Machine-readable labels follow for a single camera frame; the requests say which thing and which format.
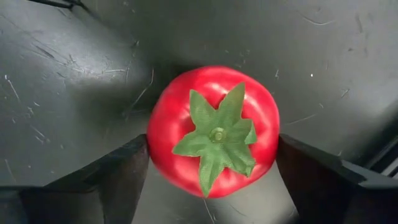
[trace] tomato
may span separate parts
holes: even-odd
[[[171,183],[199,197],[224,197],[262,177],[273,164],[279,114],[271,94],[222,66],[181,74],[151,114],[149,154]]]

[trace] red tomato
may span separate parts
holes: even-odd
[[[199,181],[200,157],[174,154],[173,148],[184,135],[195,130],[190,116],[190,90],[196,90],[218,108],[220,101],[236,85],[244,83],[242,118],[252,119],[257,141],[249,145],[255,160],[249,177],[224,168],[208,197],[227,196],[259,179],[275,160],[279,135],[279,114],[271,94],[245,74],[222,66],[209,66],[181,74],[161,94],[149,121],[147,140],[156,168],[171,183],[203,197]]]

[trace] green calyx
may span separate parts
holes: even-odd
[[[251,119],[242,119],[244,83],[234,87],[214,109],[195,90],[190,92],[190,115],[196,129],[173,148],[181,156],[200,157],[199,179],[205,197],[225,167],[246,177],[254,159],[248,144],[257,141]]]

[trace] tomato calyx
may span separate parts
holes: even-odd
[[[251,119],[242,119],[244,83],[236,85],[221,101],[218,110],[195,90],[190,91],[190,115],[196,127],[173,148],[180,156],[200,157],[199,179],[207,197],[225,167],[246,177],[255,161],[248,144],[257,141]]]

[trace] gray scratched surface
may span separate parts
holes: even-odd
[[[83,2],[95,17],[0,1],[1,185],[47,184],[143,133],[167,82],[200,65],[254,77],[284,133],[350,161],[377,150],[396,115],[396,1]],[[275,167],[206,205],[150,167],[133,223],[283,223],[292,211]]]

